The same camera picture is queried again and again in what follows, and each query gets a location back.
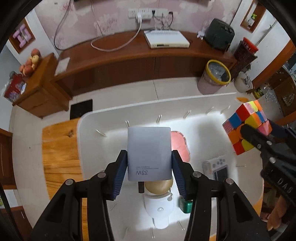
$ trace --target plastic bottle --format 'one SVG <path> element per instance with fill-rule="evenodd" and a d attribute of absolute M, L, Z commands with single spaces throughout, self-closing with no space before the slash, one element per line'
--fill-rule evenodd
<path fill-rule="evenodd" d="M 266 84 L 262 84 L 253 91 L 253 95 L 256 99 L 259 99 L 260 97 L 265 95 L 267 91 L 268 91 L 268 86 Z"/>

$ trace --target tile grout line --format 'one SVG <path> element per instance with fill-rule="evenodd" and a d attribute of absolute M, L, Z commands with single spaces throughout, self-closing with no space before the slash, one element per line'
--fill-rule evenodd
<path fill-rule="evenodd" d="M 154 85 L 154 88 L 155 88 L 155 92 L 156 92 L 157 100 L 159 100 L 159 98 L 158 98 L 158 94 L 157 94 L 157 90 L 156 90 L 156 87 L 155 87 L 154 80 L 152 80 L 152 81 L 153 81 L 153 85 Z"/>

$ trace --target tile floor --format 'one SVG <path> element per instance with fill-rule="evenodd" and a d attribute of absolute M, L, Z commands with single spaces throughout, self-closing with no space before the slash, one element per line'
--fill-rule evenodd
<path fill-rule="evenodd" d="M 218 93 L 236 92 L 233 84 L 223 87 Z M 100 110 L 120 105 L 167 99 L 182 96 L 200 95 L 196 78 L 172 78 L 149 80 L 114 86 L 75 96 L 70 101 L 76 104 L 93 99 L 93 110 Z M 276 103 L 260 100 L 267 117 L 278 119 L 281 115 Z M 49 202 L 45 185 L 41 134 L 46 126 L 67 121 L 70 111 L 59 112 L 42 120 L 18 106 L 13 107 L 9 130 L 13 132 L 12 155 L 15 181 L 21 202 L 32 226 Z"/>

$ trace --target wall socket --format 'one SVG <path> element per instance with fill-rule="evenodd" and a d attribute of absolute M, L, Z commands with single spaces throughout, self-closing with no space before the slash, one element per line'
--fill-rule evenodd
<path fill-rule="evenodd" d="M 128 9 L 128 18 L 136 18 L 138 12 L 142 13 L 142 19 L 147 20 L 152 18 L 152 10 L 155 10 L 155 16 L 161 17 L 168 15 L 166 8 L 130 8 Z"/>

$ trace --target black square object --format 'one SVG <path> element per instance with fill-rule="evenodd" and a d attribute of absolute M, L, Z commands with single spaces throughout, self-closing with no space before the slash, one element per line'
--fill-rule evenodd
<path fill-rule="evenodd" d="M 80 118 L 87 112 L 92 111 L 92 99 L 86 100 L 77 104 L 73 104 L 70 107 L 70 120 Z"/>

